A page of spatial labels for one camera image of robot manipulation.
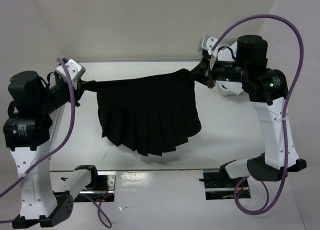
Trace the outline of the black pleated skirt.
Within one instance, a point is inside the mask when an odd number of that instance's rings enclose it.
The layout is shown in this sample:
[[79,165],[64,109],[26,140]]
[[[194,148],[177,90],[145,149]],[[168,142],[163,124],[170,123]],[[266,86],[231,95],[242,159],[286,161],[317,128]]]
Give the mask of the black pleated skirt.
[[88,81],[96,94],[101,136],[142,156],[174,152],[200,132],[195,82],[189,70],[136,79]]

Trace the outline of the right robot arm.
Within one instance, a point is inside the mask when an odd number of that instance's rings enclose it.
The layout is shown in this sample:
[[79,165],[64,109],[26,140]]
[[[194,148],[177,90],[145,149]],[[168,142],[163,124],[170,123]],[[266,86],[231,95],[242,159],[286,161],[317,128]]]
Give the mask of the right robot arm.
[[253,177],[262,182],[278,182],[287,173],[307,167],[295,150],[288,112],[289,98],[285,75],[267,68],[268,43],[258,35],[237,39],[232,61],[218,60],[213,46],[218,42],[205,35],[199,42],[201,62],[191,71],[195,80],[213,88],[217,81],[240,83],[248,94],[260,122],[265,152],[250,159],[233,160],[220,166],[219,182],[231,186],[238,178]]

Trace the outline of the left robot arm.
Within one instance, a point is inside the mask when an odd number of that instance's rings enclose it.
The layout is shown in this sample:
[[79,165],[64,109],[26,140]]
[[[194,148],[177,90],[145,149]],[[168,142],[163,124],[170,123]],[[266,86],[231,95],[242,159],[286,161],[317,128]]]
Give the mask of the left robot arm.
[[50,176],[51,113],[66,103],[75,105],[76,91],[58,74],[55,84],[35,71],[23,71],[10,79],[12,102],[3,126],[6,146],[14,159],[21,190],[21,209],[12,221],[14,229],[34,225],[52,228],[67,220],[74,200],[83,189],[98,187],[94,165],[79,165],[56,190]]

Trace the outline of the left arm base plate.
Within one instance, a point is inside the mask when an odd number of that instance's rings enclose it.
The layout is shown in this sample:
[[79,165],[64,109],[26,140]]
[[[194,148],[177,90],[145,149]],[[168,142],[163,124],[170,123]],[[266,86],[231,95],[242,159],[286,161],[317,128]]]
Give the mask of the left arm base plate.
[[94,202],[113,202],[115,198],[116,188],[116,172],[115,171],[98,171],[95,178],[95,185],[87,187],[91,183],[91,174],[86,173],[79,178],[78,187],[82,187],[79,194],[74,198],[75,203],[89,202],[87,198],[90,197]]

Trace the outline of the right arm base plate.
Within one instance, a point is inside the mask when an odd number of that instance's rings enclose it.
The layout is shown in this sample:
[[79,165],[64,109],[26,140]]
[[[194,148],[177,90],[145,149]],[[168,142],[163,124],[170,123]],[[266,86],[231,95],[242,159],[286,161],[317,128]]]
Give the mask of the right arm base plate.
[[242,179],[224,177],[217,169],[204,170],[199,179],[204,185],[205,199],[213,200],[233,200],[236,185]]

